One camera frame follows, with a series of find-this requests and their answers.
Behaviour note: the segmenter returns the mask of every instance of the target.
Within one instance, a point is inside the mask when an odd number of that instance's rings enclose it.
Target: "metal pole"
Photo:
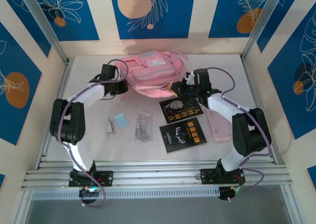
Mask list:
[[[267,3],[263,7],[263,10],[257,20],[252,32],[250,33],[249,40],[241,53],[241,60],[244,61],[248,56],[250,50],[257,42],[259,36],[261,35],[264,27],[266,26],[270,16],[272,15],[275,7],[277,6],[279,0],[267,0]]]
[[[37,0],[23,0],[25,5],[30,10],[30,13],[34,17],[35,21],[39,25],[40,29],[44,33],[45,37],[47,38],[50,45],[55,49],[56,53],[60,57],[60,59],[67,64],[67,57],[65,52],[63,51],[59,40],[53,31],[53,28],[51,27],[48,19],[44,15],[44,12],[42,11],[40,5],[38,4]]]

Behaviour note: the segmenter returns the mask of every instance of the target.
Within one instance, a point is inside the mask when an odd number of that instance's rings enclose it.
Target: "book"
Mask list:
[[[207,143],[197,118],[159,128],[167,154]]]
[[[167,124],[178,122],[203,114],[203,111],[196,99],[190,102],[178,98],[160,102],[160,107]]]

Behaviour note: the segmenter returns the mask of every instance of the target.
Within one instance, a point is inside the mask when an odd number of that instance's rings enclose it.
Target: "enclosure wall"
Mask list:
[[[316,223],[316,192],[307,172],[316,165],[316,0],[295,0],[278,27],[273,20],[282,17],[280,5],[273,15],[245,66],[308,223]]]
[[[44,55],[6,0],[0,5],[0,223],[6,224],[25,172],[35,168],[64,65],[54,50]]]

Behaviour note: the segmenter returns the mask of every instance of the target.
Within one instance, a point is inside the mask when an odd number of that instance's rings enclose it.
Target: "wallpaper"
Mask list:
[[[4,182],[4,178],[5,178],[5,176],[0,174],[0,191],[1,191],[2,184]]]
[[[272,35],[277,30],[279,24],[287,14],[295,0],[279,0],[267,24],[265,25],[258,41],[258,47],[261,52],[265,49]]]
[[[121,40],[187,38],[193,0],[112,0]]]
[[[50,45],[22,0],[7,0],[48,56]],[[99,40],[87,0],[37,0],[60,41]]]
[[[316,3],[268,67],[295,138],[316,128]]]
[[[208,37],[248,37],[266,1],[218,0]]]
[[[41,72],[0,23],[0,138],[16,145]]]

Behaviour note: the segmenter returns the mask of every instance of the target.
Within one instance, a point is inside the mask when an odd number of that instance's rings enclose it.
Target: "orange circle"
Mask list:
[[[64,26],[66,26],[66,21],[65,21],[63,18],[56,17],[56,18],[54,19],[54,22],[55,22],[55,24],[56,24],[57,26],[59,26],[59,27],[64,27]]]
[[[251,33],[255,23],[257,22],[262,9],[256,8],[250,12],[244,14],[237,22],[237,30],[239,33],[248,34]]]
[[[296,81],[293,85],[293,91],[295,94],[299,95],[303,92],[304,85],[301,81]]]
[[[21,90],[12,87],[5,90],[5,97],[9,104],[18,109],[23,108],[28,102],[30,95],[28,79],[20,72],[11,72],[5,79],[15,84],[23,83],[19,87]]]
[[[151,0],[118,0],[120,12],[127,18],[136,19],[148,14],[152,8]]]

